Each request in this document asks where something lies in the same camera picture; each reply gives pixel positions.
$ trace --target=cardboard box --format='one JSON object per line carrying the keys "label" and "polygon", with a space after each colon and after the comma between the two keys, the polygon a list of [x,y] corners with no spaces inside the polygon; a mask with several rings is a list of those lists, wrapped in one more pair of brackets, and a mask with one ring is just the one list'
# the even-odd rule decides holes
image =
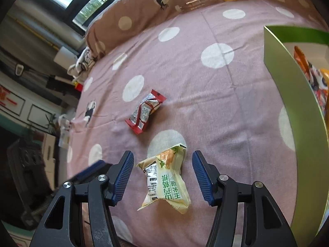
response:
{"label": "cardboard box", "polygon": [[287,109],[296,146],[297,199],[291,229],[299,247],[311,243],[324,217],[329,191],[329,140],[319,104],[293,58],[293,48],[299,46],[317,68],[329,69],[328,44],[329,34],[320,30],[264,27],[264,63]]}

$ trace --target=crumpled cloth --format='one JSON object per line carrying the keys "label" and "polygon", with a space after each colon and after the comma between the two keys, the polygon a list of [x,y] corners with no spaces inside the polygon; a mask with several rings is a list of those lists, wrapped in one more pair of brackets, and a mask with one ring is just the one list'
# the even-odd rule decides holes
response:
{"label": "crumpled cloth", "polygon": [[96,63],[96,58],[93,56],[89,47],[86,47],[77,62],[69,67],[67,70],[68,75],[74,77],[74,81],[83,84],[88,78],[89,70]]}

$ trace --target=window frame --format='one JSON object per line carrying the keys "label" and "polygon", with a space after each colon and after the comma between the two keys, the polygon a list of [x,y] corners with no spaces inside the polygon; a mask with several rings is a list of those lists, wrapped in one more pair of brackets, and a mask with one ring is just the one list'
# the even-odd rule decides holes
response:
{"label": "window frame", "polygon": [[[74,18],[78,15],[81,9],[90,1],[90,0],[72,0],[67,8],[62,7],[60,4],[56,3],[54,0],[33,0],[38,5],[42,6],[50,14],[54,15],[57,19],[67,24],[74,31],[76,31],[81,36],[85,35],[85,30],[83,30],[79,25],[73,22]],[[88,26],[93,19],[107,8],[115,0],[107,0],[102,4],[84,23],[83,26]]]}

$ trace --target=polka dot bedsheet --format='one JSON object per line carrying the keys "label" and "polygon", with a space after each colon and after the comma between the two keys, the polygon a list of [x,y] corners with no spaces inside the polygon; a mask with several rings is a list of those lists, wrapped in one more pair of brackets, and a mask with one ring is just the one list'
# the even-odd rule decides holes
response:
{"label": "polka dot bedsheet", "polygon": [[[114,15],[119,24],[122,14]],[[223,2],[141,31],[104,52],[90,71],[73,120],[69,176],[98,159],[117,163],[125,150],[135,164],[177,143],[188,150],[182,165],[188,212],[165,201],[137,211],[147,184],[134,168],[123,200],[111,208],[121,238],[140,247],[206,245],[216,209],[203,200],[192,168],[198,149],[234,180],[264,182],[292,221],[296,155],[287,112],[263,62],[263,29],[270,24],[326,29],[309,0]],[[124,120],[151,89],[167,100],[137,136]],[[235,246],[242,226],[239,206]]]}

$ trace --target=food packaging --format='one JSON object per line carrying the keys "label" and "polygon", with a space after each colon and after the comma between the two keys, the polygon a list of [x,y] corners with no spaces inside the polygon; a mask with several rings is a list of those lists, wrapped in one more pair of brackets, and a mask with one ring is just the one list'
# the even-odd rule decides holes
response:
{"label": "food packaging", "polygon": [[[327,85],[329,83],[329,70],[327,69],[320,69],[324,79],[327,82]],[[324,120],[326,123],[326,127],[327,127],[327,132],[329,132],[329,100],[327,98],[327,103],[326,103],[326,108],[325,108],[325,115],[324,115]]]}
{"label": "food packaging", "polygon": [[147,176],[148,189],[138,210],[164,199],[181,214],[187,212],[191,199],[180,174],[185,153],[186,147],[177,144],[137,164]]}
{"label": "food packaging", "polygon": [[307,60],[304,53],[298,46],[295,46],[293,56],[301,70],[304,72],[305,77],[309,81],[321,108],[322,114],[325,116],[328,111],[328,85],[326,79],[323,77],[322,72]]}
{"label": "food packaging", "polygon": [[149,117],[159,106],[166,100],[166,98],[155,90],[144,98],[139,106],[135,109],[126,123],[136,134],[142,133],[147,127]]}

